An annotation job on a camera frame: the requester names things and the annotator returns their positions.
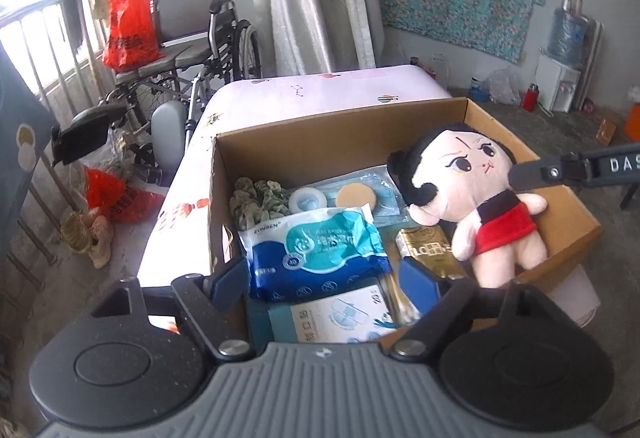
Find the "white blue mask box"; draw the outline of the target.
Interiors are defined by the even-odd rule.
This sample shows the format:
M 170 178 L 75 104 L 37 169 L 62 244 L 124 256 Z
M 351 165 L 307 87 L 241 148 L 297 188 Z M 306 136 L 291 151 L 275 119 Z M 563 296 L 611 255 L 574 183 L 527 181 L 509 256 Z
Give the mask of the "white blue mask box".
M 366 343 L 399 329 L 376 281 L 362 284 L 355 290 L 297 304 L 269 304 L 247 299 L 245 312 L 250 337 L 258 348 L 264 348 L 270 342 Z

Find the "gold tissue pack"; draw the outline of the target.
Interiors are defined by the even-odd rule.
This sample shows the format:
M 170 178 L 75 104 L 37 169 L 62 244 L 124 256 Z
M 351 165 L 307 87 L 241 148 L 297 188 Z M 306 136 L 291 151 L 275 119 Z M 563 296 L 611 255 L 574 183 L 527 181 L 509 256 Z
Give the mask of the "gold tissue pack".
M 395 242 L 401 257 L 416 259 L 435 275 L 465 277 L 462 265 L 454 258 L 445 232 L 439 226 L 400 229 Z

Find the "green white scrunchie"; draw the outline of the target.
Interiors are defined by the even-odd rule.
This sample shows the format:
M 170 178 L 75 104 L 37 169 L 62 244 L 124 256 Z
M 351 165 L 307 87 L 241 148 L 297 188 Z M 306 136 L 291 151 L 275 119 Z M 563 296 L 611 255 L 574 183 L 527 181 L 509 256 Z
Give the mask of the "green white scrunchie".
M 263 223 L 291 215 L 288 206 L 290 195 L 274 180 L 239 178 L 229 200 L 229 209 L 236 227 L 241 231 Z

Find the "blue wet wipes pack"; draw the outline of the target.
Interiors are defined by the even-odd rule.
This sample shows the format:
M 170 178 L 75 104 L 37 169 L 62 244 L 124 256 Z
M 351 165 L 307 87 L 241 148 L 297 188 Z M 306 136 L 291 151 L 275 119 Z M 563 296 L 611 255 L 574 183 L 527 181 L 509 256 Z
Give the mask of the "blue wet wipes pack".
M 370 206 L 325 207 L 240 233 L 248 295 L 297 303 L 346 292 L 392 271 Z

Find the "plush doll red dress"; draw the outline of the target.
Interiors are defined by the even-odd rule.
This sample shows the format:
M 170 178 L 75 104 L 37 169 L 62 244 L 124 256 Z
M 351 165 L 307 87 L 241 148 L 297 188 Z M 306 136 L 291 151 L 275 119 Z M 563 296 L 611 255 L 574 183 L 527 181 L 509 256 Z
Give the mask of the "plush doll red dress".
M 548 258 L 535 221 L 548 201 L 514 191 L 514 164 L 509 148 L 465 123 L 433 129 L 387 158 L 410 217 L 422 226 L 455 224 L 451 252 L 471 263 L 483 288 L 500 288 L 518 267 L 532 270 Z

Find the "blue face mask pack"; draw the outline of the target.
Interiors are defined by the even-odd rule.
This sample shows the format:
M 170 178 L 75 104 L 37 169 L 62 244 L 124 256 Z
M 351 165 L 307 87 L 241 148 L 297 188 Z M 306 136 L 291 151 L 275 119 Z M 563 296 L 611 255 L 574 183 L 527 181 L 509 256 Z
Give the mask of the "blue face mask pack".
M 399 190 L 385 165 L 317 181 L 290 189 L 293 213 L 325 207 L 369 206 L 376 227 L 410 226 L 412 221 Z

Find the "white water dispenser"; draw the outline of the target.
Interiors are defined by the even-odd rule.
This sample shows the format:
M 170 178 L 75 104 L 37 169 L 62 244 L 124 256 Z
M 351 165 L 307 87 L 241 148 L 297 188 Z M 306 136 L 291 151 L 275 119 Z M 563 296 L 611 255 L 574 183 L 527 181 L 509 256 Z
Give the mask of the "white water dispenser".
M 580 71 L 540 53 L 535 72 L 538 105 L 544 111 L 567 113 L 572 108 L 580 80 Z

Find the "blue water bottle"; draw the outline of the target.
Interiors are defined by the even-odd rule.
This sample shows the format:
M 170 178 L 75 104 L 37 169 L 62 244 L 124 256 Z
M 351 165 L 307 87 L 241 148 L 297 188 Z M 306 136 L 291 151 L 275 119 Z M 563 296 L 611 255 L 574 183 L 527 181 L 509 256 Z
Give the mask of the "blue water bottle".
M 567 67 L 578 67 L 588 27 L 588 19 L 574 13 L 572 0 L 562 0 L 553 12 L 547 55 Z

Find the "white tape roll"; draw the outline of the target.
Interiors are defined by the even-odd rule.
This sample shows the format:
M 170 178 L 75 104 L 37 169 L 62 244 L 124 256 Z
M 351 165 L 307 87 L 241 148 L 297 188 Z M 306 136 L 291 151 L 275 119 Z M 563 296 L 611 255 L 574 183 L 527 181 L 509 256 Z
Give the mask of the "white tape roll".
M 292 214 L 325 209 L 327 205 L 324 193 L 314 187 L 298 188 L 288 199 L 288 209 Z

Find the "red bag on floor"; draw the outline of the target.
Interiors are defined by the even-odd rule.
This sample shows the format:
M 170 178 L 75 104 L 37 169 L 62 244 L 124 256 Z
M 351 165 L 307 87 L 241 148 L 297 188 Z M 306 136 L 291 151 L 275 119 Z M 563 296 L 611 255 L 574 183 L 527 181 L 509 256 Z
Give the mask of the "red bag on floor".
M 99 209 L 110 221 L 137 224 L 160 213 L 165 197 L 131 187 L 99 169 L 85 169 L 85 199 L 90 210 Z

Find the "round beige puff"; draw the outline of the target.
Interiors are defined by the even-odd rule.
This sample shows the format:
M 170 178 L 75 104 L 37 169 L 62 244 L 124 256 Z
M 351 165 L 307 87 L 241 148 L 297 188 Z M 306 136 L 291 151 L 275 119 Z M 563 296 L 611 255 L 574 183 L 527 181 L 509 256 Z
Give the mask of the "round beige puff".
M 337 207 L 360 207 L 368 205 L 374 210 L 376 203 L 378 203 L 378 200 L 376 199 L 374 190 L 360 183 L 351 183 L 343 186 L 337 192 L 335 199 L 335 205 Z

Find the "grey wheelchair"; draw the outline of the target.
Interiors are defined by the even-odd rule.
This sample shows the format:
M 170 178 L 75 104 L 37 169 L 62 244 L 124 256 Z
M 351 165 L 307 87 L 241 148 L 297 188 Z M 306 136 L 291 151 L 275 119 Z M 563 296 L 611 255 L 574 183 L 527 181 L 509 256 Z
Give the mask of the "grey wheelchair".
M 114 90 L 98 106 L 55 128 L 54 163 L 76 162 L 120 140 L 134 172 L 169 184 L 215 93 L 210 83 L 262 78 L 257 32 L 234 1 L 151 0 L 160 57 L 116 73 Z

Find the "blue patterned bedsheet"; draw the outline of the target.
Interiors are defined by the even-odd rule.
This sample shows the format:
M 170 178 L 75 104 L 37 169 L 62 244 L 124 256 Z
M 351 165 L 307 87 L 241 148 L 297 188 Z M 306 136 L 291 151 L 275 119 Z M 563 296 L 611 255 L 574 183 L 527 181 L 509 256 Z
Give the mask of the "blue patterned bedsheet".
M 53 114 L 32 94 L 4 48 L 1 48 L 1 257 L 21 214 L 36 165 L 49 145 Z

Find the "red plastic bag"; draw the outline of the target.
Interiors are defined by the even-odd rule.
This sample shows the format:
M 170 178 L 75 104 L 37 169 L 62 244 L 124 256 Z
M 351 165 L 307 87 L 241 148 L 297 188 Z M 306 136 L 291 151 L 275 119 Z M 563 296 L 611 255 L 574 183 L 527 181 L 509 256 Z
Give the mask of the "red plastic bag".
M 150 0 L 109 0 L 108 34 L 103 63 L 122 73 L 160 59 Z

